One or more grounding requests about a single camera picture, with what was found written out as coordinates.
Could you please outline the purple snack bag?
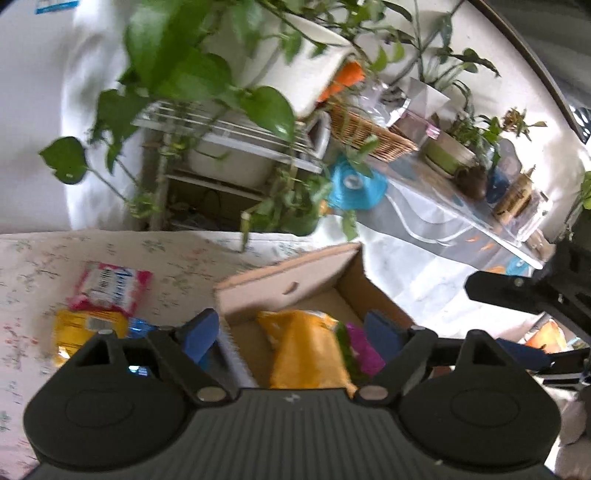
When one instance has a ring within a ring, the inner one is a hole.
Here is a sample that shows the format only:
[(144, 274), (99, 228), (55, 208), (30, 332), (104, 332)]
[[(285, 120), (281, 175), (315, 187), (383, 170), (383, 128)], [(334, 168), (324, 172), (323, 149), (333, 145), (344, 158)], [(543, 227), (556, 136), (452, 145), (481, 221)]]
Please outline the purple snack bag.
[(353, 353), (353, 358), (359, 365), (361, 372), (369, 377), (378, 374), (386, 362), (370, 345), (365, 331), (352, 324), (346, 325), (346, 331), (349, 334), (349, 350)]

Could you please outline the dark blue foil bag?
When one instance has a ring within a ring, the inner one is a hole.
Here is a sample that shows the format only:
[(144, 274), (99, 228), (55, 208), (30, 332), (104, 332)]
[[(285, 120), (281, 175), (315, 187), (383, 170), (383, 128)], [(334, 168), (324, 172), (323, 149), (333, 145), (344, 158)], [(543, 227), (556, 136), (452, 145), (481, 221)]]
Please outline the dark blue foil bag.
[[(145, 320), (131, 317), (128, 321), (127, 337), (129, 339), (144, 338), (149, 332), (157, 330), (158, 327)], [(141, 377), (150, 377), (152, 372), (147, 365), (129, 365), (128, 370)]]

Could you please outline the orange chip bag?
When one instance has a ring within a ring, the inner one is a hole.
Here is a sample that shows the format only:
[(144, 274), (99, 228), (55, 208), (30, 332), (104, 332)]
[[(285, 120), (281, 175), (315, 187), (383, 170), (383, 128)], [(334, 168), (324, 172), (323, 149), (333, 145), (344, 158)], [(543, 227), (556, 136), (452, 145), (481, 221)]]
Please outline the orange chip bag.
[(355, 395), (339, 346), (338, 320), (318, 311), (284, 310), (259, 312), (256, 322), (273, 347), (270, 388), (342, 388)]

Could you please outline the pink white candy bag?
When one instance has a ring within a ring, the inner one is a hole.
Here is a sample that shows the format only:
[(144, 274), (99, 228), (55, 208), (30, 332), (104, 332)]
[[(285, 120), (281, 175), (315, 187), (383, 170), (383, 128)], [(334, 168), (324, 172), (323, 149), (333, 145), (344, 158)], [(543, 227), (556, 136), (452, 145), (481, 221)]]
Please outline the pink white candy bag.
[(89, 261), (68, 306), (75, 311), (114, 311), (132, 317), (151, 279), (149, 271)]

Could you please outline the gold yellow snack pack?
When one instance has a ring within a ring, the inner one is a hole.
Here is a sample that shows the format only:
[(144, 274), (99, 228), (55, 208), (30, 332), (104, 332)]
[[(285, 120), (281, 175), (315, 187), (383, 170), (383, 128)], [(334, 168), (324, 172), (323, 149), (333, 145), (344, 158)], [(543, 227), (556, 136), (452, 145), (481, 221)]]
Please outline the gold yellow snack pack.
[(61, 367), (101, 330), (112, 330), (119, 338), (124, 338), (128, 319), (114, 311), (58, 311), (53, 327), (55, 366)]

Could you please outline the amber bottle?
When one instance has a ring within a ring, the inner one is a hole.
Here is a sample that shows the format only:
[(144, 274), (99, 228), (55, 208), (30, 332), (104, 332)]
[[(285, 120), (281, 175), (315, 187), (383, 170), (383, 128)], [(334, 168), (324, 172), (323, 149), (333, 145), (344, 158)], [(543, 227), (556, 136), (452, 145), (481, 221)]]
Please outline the amber bottle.
[(535, 169), (536, 167), (533, 166), (528, 171), (522, 172), (494, 207), (493, 215), (501, 225), (508, 226), (530, 200), (533, 191), (532, 175)]

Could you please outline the brown round pot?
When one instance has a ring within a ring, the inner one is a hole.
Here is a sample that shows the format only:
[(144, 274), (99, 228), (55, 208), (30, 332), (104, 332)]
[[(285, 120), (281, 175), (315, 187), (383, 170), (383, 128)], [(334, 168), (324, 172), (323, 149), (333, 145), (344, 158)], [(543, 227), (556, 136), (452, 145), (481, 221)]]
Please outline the brown round pot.
[(482, 165), (462, 167), (456, 172), (455, 183), (466, 197), (483, 200), (487, 190), (487, 171)]

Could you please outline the side table grey cloth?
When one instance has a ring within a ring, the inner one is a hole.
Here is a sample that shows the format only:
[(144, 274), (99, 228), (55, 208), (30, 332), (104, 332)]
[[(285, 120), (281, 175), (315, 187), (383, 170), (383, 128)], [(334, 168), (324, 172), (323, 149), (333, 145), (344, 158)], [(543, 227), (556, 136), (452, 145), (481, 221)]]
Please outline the side table grey cloth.
[(472, 301), (464, 284), (477, 271), (529, 276), (532, 266), (499, 244), (451, 184), (417, 158), (374, 170), (388, 181), (381, 202), (370, 210), (335, 209), (356, 214), (370, 280), (442, 337), (471, 329), (512, 341), (525, 337), (539, 315)]

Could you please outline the turquoise round object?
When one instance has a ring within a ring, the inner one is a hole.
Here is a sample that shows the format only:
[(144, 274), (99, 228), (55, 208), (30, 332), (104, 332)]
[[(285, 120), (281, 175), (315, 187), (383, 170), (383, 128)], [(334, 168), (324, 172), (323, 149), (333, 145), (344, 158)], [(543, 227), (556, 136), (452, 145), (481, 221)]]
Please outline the turquoise round object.
[(339, 210), (370, 210), (386, 195), (388, 181), (384, 174), (370, 170), (370, 177), (356, 171), (348, 159), (339, 154), (329, 167), (332, 191), (329, 207)]

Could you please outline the green bowl planter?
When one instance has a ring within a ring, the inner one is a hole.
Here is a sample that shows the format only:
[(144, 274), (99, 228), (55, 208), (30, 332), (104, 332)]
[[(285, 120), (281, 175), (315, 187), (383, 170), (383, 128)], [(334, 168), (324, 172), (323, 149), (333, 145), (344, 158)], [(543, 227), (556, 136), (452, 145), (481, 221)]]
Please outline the green bowl planter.
[(425, 157), (446, 175), (455, 177), (463, 168), (481, 165), (486, 171), (496, 167), (500, 158), (499, 143), (505, 133), (531, 140), (533, 128), (545, 128), (545, 121), (528, 123), (527, 110), (509, 109), (504, 116), (470, 115), (460, 112), (453, 123), (423, 147)]

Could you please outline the white metal plant stand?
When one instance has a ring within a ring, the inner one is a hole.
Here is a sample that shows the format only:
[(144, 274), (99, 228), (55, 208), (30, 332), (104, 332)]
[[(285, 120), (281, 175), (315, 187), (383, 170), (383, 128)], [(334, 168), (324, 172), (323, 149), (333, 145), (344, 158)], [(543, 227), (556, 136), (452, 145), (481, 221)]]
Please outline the white metal plant stand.
[(134, 125), (160, 133), (170, 160), (158, 158), (156, 205), (149, 229), (239, 229), (240, 213), (270, 193), (277, 168), (297, 174), (322, 173), (331, 120), (325, 112), (297, 123), (288, 144), (239, 113), (215, 120), (194, 104), (158, 101), (146, 107)]

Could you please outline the wicker basket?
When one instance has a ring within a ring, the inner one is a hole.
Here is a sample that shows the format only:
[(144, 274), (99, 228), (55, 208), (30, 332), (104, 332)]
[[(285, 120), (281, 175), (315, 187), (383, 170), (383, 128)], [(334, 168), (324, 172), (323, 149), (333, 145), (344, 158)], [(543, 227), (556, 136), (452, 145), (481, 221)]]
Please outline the wicker basket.
[(415, 153), (419, 147), (407, 137), (377, 126), (366, 117), (344, 106), (331, 104), (328, 109), (332, 123), (332, 137), (356, 151), (374, 146), (369, 155), (385, 163)]

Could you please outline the white vase plant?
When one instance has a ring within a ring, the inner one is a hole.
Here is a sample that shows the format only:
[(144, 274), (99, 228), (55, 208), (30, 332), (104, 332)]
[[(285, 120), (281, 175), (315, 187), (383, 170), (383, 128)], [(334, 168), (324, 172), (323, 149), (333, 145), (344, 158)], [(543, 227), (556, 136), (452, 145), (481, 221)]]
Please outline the white vase plant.
[(462, 73), (477, 74), (480, 69), (492, 72), (496, 78), (501, 76), (496, 65), (482, 57), (472, 48), (456, 52), (451, 41), (453, 37), (452, 13), (442, 14), (435, 23), (433, 38), (439, 37), (442, 45), (428, 51), (430, 43), (422, 40), (419, 15), (411, 22), (412, 37), (404, 43), (412, 45), (417, 52), (418, 77), (411, 78), (407, 93), (410, 99), (408, 110), (422, 119), (429, 119), (450, 102), (445, 92), (456, 88), (465, 97), (465, 105), (471, 102), (470, 88), (459, 79)]

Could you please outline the pothos plant white pot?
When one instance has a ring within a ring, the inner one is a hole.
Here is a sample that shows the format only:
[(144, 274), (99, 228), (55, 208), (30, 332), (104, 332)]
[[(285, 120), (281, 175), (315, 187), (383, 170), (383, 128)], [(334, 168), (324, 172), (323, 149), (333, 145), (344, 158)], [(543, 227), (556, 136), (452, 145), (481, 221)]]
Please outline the pothos plant white pot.
[(310, 1), (84, 1), (74, 16), (62, 136), (41, 150), (63, 184), (113, 167), (152, 102), (219, 103), (283, 141), (314, 109), (351, 41)]

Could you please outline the white refrigerator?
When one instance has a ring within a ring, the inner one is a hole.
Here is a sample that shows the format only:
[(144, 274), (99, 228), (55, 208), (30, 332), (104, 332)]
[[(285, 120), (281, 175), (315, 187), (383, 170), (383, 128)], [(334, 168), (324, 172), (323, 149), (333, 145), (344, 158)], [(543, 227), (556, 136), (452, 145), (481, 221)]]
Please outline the white refrigerator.
[(84, 180), (66, 186), (39, 151), (62, 136), (85, 140), (101, 91), (126, 67), (125, 25), (132, 1), (82, 1), (40, 14), (36, 1), (1, 12), (1, 230), (126, 230), (121, 200), (133, 191), (123, 172), (110, 176), (105, 148), (90, 150)]

